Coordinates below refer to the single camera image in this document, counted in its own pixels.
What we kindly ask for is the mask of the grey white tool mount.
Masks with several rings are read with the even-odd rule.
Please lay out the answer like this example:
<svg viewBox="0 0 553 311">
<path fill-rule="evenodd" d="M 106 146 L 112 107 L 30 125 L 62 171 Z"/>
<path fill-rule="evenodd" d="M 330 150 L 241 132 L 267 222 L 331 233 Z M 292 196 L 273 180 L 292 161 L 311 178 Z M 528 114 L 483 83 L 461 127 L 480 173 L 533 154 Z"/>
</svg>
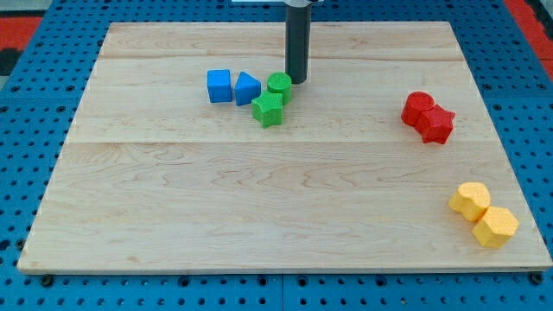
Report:
<svg viewBox="0 0 553 311">
<path fill-rule="evenodd" d="M 277 5 L 291 7 L 307 7 L 316 3 L 323 3 L 323 0 L 231 0 L 232 4 L 238 5 Z"/>
</svg>

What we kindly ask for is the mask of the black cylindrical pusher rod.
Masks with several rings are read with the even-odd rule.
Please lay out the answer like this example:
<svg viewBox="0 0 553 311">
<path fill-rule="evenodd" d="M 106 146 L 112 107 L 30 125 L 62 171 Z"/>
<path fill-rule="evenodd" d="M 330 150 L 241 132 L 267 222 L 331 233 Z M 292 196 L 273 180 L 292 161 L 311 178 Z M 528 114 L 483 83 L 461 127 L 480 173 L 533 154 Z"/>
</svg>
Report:
<svg viewBox="0 0 553 311">
<path fill-rule="evenodd" d="M 285 72 L 293 84 L 308 76 L 311 5 L 287 3 L 285 16 Z"/>
</svg>

